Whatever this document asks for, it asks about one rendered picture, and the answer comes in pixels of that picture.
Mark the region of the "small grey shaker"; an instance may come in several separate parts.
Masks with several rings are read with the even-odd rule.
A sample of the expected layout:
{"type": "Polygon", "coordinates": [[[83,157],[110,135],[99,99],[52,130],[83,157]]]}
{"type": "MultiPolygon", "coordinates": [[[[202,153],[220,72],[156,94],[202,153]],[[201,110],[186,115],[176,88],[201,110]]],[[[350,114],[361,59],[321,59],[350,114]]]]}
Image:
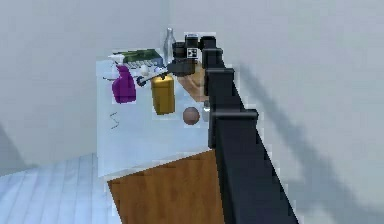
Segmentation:
{"type": "Polygon", "coordinates": [[[209,122],[210,114],[210,102],[209,100],[205,100],[202,108],[202,118],[204,122],[209,122]]]}

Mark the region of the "clear glass bottle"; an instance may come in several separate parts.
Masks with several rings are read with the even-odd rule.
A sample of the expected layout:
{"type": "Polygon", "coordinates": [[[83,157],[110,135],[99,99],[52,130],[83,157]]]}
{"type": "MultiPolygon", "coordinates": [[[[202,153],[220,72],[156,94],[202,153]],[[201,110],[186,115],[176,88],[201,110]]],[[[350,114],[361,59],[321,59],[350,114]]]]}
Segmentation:
{"type": "Polygon", "coordinates": [[[172,28],[167,29],[166,38],[163,44],[164,63],[168,65],[173,60],[173,44],[176,42],[172,28]]]}

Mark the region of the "green and grey box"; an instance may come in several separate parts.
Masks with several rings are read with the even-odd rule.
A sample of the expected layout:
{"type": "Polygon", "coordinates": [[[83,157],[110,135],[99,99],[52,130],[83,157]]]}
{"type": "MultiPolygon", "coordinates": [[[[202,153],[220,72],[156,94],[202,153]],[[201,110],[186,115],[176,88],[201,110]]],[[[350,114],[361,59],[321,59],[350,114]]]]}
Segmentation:
{"type": "Polygon", "coordinates": [[[155,49],[122,51],[121,55],[124,56],[123,63],[129,69],[140,68],[142,65],[148,67],[163,66],[163,58],[155,49]]]}

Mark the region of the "brown wooden board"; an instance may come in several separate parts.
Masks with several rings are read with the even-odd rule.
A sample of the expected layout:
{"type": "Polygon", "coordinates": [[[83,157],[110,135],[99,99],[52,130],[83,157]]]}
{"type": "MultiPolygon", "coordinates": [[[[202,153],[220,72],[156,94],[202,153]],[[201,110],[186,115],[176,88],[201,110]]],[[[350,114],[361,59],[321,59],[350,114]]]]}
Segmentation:
{"type": "Polygon", "coordinates": [[[209,99],[204,94],[205,69],[200,62],[195,64],[193,74],[178,77],[177,80],[196,102],[204,102],[209,99]]]}

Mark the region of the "wooden cupboard with white worktop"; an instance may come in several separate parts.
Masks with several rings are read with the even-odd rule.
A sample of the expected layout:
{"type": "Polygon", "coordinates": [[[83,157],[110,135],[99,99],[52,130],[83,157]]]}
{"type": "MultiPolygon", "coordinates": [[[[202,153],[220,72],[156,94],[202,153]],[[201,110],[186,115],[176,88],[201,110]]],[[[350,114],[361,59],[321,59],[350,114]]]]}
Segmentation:
{"type": "Polygon", "coordinates": [[[175,85],[176,111],[158,115],[151,87],[118,104],[111,60],[95,65],[98,176],[107,182],[122,224],[224,224],[208,122],[189,126],[183,111],[203,104],[175,85]]]}

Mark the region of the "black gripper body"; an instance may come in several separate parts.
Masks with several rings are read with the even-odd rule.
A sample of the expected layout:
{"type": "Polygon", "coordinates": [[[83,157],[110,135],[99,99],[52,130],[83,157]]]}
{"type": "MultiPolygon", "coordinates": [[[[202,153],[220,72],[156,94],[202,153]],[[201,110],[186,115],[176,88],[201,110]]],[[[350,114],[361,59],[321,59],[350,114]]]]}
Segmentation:
{"type": "Polygon", "coordinates": [[[188,76],[195,72],[198,42],[176,42],[172,45],[173,60],[167,65],[167,70],[175,76],[188,76]]]}

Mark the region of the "yellow soap dispenser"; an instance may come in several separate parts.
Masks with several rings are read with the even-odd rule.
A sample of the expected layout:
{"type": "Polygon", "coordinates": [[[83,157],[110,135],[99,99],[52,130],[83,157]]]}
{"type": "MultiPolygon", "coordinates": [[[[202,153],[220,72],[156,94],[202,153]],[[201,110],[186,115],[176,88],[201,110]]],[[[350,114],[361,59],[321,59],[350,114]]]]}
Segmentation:
{"type": "Polygon", "coordinates": [[[171,75],[157,76],[151,80],[153,107],[157,115],[175,111],[174,79],[171,75]]]}

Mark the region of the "purple spray bottle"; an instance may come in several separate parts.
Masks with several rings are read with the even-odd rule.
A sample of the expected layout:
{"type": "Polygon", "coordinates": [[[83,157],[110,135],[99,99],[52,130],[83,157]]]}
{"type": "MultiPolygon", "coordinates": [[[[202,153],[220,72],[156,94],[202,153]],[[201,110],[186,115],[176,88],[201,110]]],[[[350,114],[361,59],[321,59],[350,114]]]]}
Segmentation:
{"type": "Polygon", "coordinates": [[[131,103],[136,100],[136,87],[128,67],[124,64],[125,56],[122,54],[109,55],[115,62],[119,76],[112,83],[112,92],[118,104],[131,103]]]}

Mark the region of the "brown round ball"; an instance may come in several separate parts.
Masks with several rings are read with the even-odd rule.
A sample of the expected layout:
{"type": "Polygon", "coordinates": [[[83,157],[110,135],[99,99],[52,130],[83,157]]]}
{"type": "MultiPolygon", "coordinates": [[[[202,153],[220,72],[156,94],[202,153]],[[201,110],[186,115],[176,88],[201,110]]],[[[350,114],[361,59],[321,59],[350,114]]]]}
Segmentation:
{"type": "Polygon", "coordinates": [[[187,107],[182,116],[184,123],[187,125],[195,125],[200,120],[199,111],[195,107],[187,107]]]}

